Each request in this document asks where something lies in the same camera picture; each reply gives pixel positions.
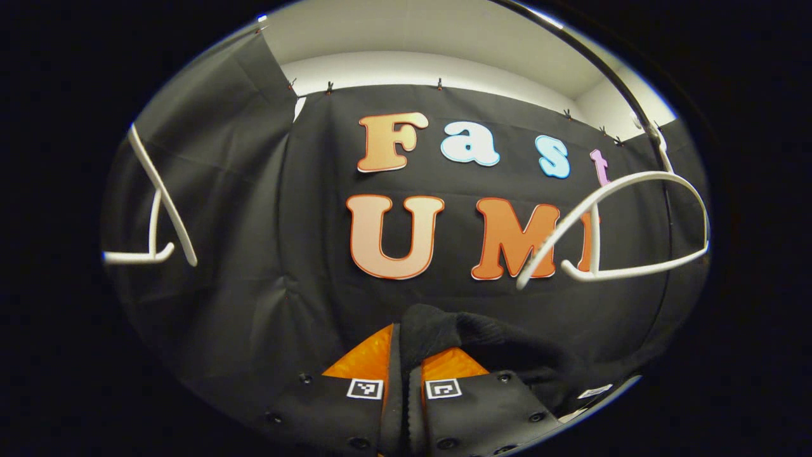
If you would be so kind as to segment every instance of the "letter m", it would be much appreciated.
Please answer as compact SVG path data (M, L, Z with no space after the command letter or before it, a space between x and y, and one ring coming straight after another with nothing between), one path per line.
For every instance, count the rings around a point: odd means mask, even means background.
M502 277L504 268L499 264L500 252L504 254L510 276L516 277L530 255L553 233L561 214L552 205L537 205L527 226L522 229L507 200L483 198L477 202L477 210L485 217L485 236L482 257L471 270L471 276L482 281ZM550 250L531 277L548 277L554 272L553 251Z

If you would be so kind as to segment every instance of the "black fabric backdrop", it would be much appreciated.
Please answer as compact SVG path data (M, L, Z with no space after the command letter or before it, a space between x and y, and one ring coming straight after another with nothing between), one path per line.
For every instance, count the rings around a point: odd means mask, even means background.
M187 226L198 265L189 266L178 249L165 263L107 268L147 346L192 391L240 421L260 415L262 399L279 395L298 372L323 371L372 333L399 322L416 302L489 316L555 342L601 367L594 386L618 383L662 353L696 302L706 259L674 272L598 283L558 272L522 291L508 274L497 281L471 277L484 230L477 200L508 200L522 226L538 204L556 206L563 218L600 186L593 150L602 151L610 179L658 170L643 137L618 146L561 113L453 88L370 86L310 94L294 123L295 102L264 40L251 30L179 72L135 124ZM405 153L407 166L358 172L366 139L359 120L413 111L424 114L429 126ZM443 128L455 121L486 126L499 163L483 167L445 158L439 149L447 137ZM664 134L677 171L698 181L710 205L685 128L675 121ZM542 172L538 135L564 142L567 178ZM672 186L671 192L673 258L702 245L702 213L686 189ZM396 258L411 245L411 215L403 200L444 200L427 271L390 281L353 263L351 214L344 203L357 194L392 198L382 248ZM152 185L124 142L105 196L102 249L145 250L152 197ZM161 217L158 244L179 247L164 210ZM660 183L620 191L601 204L601 217L603 269L669 259ZM580 259L583 232L577 225L557 243L556 264ZM511 356L523 368L546 363ZM509 363L486 368L518 369Z

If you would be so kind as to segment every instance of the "orange gripper pad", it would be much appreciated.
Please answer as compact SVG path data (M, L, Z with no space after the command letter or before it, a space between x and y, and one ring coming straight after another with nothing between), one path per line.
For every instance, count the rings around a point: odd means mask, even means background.
M383 380L383 403L386 407L392 327L393 324L389 324L358 346L353 347L322 375L344 379L381 379Z
M438 379L480 376L488 374L476 360L459 347L451 347L423 360L421 365L421 397L425 410L425 382Z

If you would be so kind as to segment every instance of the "white plastic hook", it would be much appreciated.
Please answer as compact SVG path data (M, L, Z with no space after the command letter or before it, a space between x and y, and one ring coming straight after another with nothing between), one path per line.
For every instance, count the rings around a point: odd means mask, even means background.
M595 190L592 194L590 194L587 198L584 198L581 203L579 203L575 208L570 211L570 213L564 217L561 221L561 224L556 227L556 229L551 233L551 235L544 241L541 248L539 248L538 252L533 256L533 258L525 264L525 267L522 269L519 276L516 278L516 288L521 290L526 285L530 279L530 275L536 270L538 265L544 259L544 256L547 255L548 252L553 248L553 245L564 235L564 233L569 230L578 220L580 220L581 215L586 213L587 211L591 211L590 223L592 228L592 252L590 253L590 270L588 272L582 272L581 270L575 268L569 260L564 260L561 263L561 268L566 272L570 277L577 281L605 281L610 279L620 279L620 278L627 278L627 277L635 277L635 276L644 276L650 275L653 273L664 272L666 270L670 270L672 268L679 267L680 265L685 265L688 262L691 262L694 259L698 259L702 257L707 251L710 246L708 241L709 232L711 230L711 223L708 219L707 209L705 208L705 202L702 201L702 197L699 195L699 192L689 183L685 178L682 176L677 176L673 168L671 166L671 161L668 160L668 155L666 153L666 143L665 138L663 137L662 133L657 130L657 134L660 139L659 143L659 152L663 157L663 163L665 168L667 169L666 172L639 172L633 173L628 176L623 176L622 178L616 179L610 182L607 185L602 186L600 189ZM608 271L600 271L599 269L599 261L600 261L600 249L601 249L601 236L600 236L600 224L598 218L598 203L601 202L604 198L609 197L614 192L617 192L624 187L636 184L638 182L643 181L653 181L653 180L663 180L663 181L672 181L676 182L684 187L687 187L694 197L697 198L699 204L702 206L702 217L704 219L705 224L705 235L704 235L704 242L702 243L702 248L692 254L685 255L678 259L668 260L667 262L656 263L654 265L646 265L642 267L632 267L632 268L617 268L614 270Z
M169 196L169 192L166 190L166 186L163 184L163 180L161 180L161 176L158 175L158 170L155 169L155 165L153 165L152 160L149 159L147 155L147 151L144 148L144 145L141 143L141 139L138 136L138 131L136 130L136 125L132 124L130 126L130 130L127 133L127 139L129 139L130 144L132 145L132 149L136 153L136 157L141 162L141 166L149 176L149 180L152 181L153 186L155 187L155 196L153 197L153 205L152 211L149 215L149 252L146 253L135 253L135 252L103 252L103 260L105 264L144 264L144 263L161 263L169 258L172 252L175 250L175 244L169 242L166 246L161 250L161 252L156 252L156 237L158 232L158 214L160 210L161 203L164 204L166 207L166 212L169 213L169 218L172 221L172 225L175 226L175 231L178 234L178 238L180 239L180 245L184 248L184 253L186 254L186 260L189 262L190 265L193 267L197 266L197 256L195 255L195 250L192 247L192 240L189 239L189 235L186 232L186 227L184 227L184 222L180 219L180 214L178 214L178 210L175 208L175 204L172 202L172 198Z

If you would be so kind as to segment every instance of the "screw hole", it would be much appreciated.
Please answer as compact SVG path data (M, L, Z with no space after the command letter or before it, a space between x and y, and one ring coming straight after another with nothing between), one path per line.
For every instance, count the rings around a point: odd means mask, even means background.
M457 447L459 444L460 440L456 438L443 438L437 442L437 449L447 450L452 447Z
M369 447L369 441L365 440L364 438L358 437L350 438L350 441L348 443L350 446L356 449L366 449Z
M502 446L499 449L494 451L494 455L499 455L499 454L502 454L503 452L508 452L509 450L516 449L516 448L517 448L516 445Z

